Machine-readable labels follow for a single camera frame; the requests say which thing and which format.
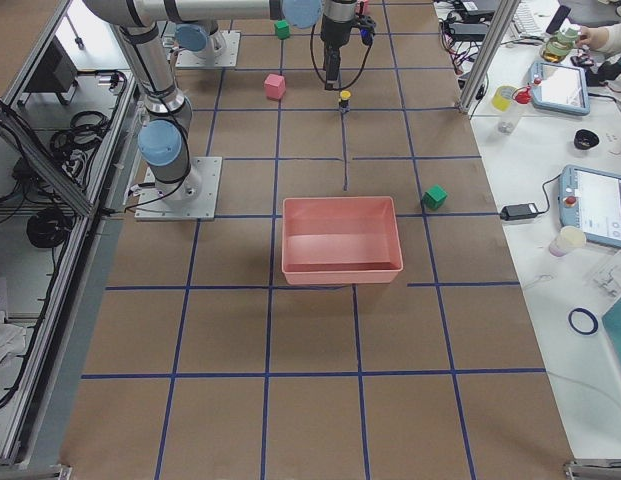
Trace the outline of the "person hand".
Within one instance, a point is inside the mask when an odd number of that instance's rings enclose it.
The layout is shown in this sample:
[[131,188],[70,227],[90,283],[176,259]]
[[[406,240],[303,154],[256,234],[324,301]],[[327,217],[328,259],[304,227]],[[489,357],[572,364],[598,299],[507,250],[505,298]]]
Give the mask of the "person hand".
[[575,45],[577,48],[589,48],[600,50],[609,39],[609,31],[606,27],[590,28],[581,26],[579,29],[579,38]]

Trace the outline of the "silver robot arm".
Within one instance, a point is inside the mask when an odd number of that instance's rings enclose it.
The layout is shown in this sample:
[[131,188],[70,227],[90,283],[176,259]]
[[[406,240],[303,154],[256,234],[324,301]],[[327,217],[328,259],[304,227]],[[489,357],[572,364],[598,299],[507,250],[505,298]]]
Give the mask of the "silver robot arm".
[[372,46],[376,23],[354,1],[89,1],[87,8],[109,23],[124,56],[145,93],[149,116],[141,128],[138,149],[154,176],[166,211],[192,209],[203,196],[204,177],[189,152],[192,106],[179,89],[159,37],[158,22],[197,28],[203,39],[208,26],[219,20],[286,20],[305,29],[321,27],[323,65],[315,71],[326,90],[336,90],[340,50],[358,30],[364,45]]
[[177,24],[175,40],[180,48],[198,56],[219,56],[226,50],[226,40],[216,21]]

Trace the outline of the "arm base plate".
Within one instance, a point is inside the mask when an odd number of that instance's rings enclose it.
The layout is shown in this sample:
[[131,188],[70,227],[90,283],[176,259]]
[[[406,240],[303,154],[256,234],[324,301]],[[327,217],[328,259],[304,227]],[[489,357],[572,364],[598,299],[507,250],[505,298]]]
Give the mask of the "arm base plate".
[[205,30],[185,29],[180,25],[175,33],[176,67],[190,70],[234,68],[240,39],[241,32],[237,30],[217,30],[208,34]]
[[189,175],[176,192],[168,196],[176,185],[156,183],[147,167],[144,181],[154,186],[141,191],[141,206],[134,207],[135,218],[139,221],[213,220],[221,171],[221,157],[192,157]]

